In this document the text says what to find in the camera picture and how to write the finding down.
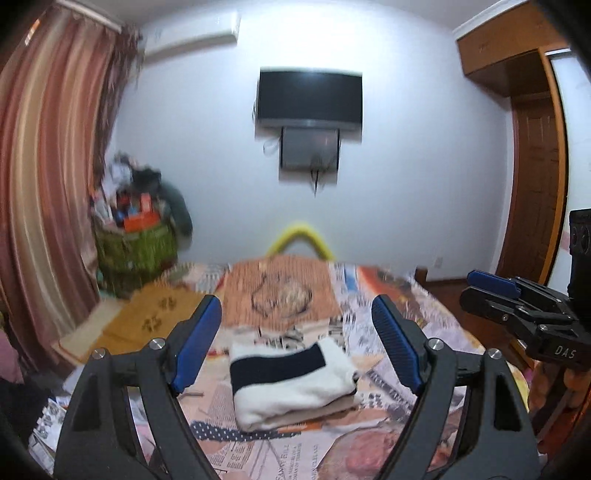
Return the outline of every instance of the folded sweater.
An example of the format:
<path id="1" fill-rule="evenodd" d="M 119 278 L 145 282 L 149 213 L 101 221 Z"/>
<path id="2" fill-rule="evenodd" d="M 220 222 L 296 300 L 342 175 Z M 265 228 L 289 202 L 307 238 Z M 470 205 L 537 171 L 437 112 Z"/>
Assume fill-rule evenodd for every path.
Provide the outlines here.
<path id="1" fill-rule="evenodd" d="M 296 352 L 234 344 L 230 380 L 236 423 L 245 432 L 298 423 L 358 403 L 355 366 L 330 338 Z"/>

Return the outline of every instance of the air conditioner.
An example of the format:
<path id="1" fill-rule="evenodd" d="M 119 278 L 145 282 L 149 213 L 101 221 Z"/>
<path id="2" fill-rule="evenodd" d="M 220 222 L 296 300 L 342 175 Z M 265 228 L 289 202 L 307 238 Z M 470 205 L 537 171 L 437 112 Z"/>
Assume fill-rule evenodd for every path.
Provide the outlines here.
<path id="1" fill-rule="evenodd" d="M 240 15 L 230 12 L 203 15 L 157 28 L 146 37 L 144 60 L 158 60 L 203 46 L 236 43 L 239 27 Z"/>

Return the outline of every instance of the striped curtain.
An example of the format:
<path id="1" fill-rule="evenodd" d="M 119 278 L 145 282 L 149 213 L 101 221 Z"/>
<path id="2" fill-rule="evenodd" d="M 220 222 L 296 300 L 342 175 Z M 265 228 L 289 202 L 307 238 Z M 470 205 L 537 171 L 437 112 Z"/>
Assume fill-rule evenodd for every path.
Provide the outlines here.
<path id="1" fill-rule="evenodd" d="M 0 74 L 0 298 L 34 368 L 98 301 L 89 192 L 117 36 L 51 7 Z"/>

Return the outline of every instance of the wooden floor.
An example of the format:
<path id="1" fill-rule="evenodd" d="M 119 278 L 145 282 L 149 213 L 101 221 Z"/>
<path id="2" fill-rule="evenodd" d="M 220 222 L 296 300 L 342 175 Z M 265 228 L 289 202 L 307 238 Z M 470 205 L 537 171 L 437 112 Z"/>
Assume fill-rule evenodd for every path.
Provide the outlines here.
<path id="1" fill-rule="evenodd" d="M 515 358 L 514 352 L 509 347 L 511 336 L 501 325 L 462 310 L 460 294 L 466 287 L 467 283 L 462 281 L 430 282 L 426 285 L 427 290 L 453 313 L 464 330 L 474 335 L 485 348 L 498 348 L 509 362 L 521 368 L 521 362 Z"/>

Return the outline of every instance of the television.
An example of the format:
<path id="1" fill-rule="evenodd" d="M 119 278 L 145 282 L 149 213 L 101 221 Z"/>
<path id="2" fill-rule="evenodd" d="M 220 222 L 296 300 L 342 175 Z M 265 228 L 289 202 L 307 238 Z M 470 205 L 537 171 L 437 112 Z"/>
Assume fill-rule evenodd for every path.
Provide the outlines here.
<path id="1" fill-rule="evenodd" d="M 359 129 L 361 74 L 261 69 L 256 118 L 263 127 Z"/>

